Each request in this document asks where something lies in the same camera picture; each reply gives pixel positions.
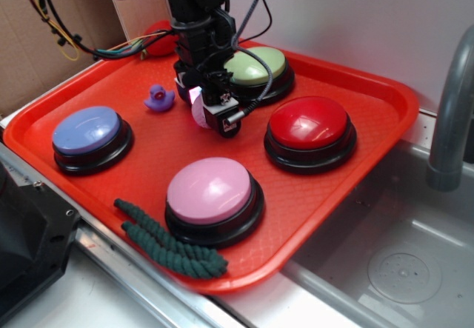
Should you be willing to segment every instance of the orange tray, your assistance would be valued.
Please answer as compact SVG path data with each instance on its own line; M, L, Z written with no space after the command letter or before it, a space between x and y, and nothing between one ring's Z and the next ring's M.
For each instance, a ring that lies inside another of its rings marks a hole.
M243 289L278 272L418 115L418 101L403 84L284 53L296 72L294 90L285 100L258 108L244 118L235 138L225 139L215 131L200 128L179 97L166 113L153 113L144 106L152 84L176 89L176 57L169 56L96 64L23 110L8 125L4 142L131 245L120 227L128 218L113 206L116 198L133 202L164 224L167 186L181 168L210 156L239 161L263 188L266 212L262 223L249 238L220 250L229 261L224 276L205 281L170 274L202 293ZM263 139L270 115L278 105L309 95L340 103L357 129L358 144L352 158L336 170L294 175L270 163ZM64 175L53 160L53 131L71 113L95 105L119 113L132 127L135 144L122 161L102 173Z

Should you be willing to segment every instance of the stainless steel sink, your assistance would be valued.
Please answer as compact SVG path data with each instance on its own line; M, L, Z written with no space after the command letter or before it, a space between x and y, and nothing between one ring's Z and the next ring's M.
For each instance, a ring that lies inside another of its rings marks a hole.
M399 142L283 273L363 327L474 327L474 172L440 193L427 158Z

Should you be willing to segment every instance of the braided rope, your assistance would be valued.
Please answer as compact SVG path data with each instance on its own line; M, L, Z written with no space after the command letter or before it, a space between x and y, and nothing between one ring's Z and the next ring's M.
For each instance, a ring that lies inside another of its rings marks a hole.
M129 238L158 264L192 278L218 278L227 272L227 261L215 249L177 241L140 207L117 198L114 205L136 224L122 224Z

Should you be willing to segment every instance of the purple rubber duck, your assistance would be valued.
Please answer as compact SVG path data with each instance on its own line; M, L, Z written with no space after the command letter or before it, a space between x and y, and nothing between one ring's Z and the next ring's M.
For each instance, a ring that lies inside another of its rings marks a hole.
M144 103L152 111L164 112L172 107L174 100L174 91L166 91L161 85L155 84L150 88L150 97Z

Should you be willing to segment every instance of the gray faucet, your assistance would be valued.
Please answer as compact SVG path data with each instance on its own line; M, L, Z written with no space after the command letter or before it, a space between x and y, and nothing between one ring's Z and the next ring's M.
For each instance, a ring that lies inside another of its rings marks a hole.
M427 167L427 183L452 191L461 181L463 160L474 162L474 25L462 36L444 85Z

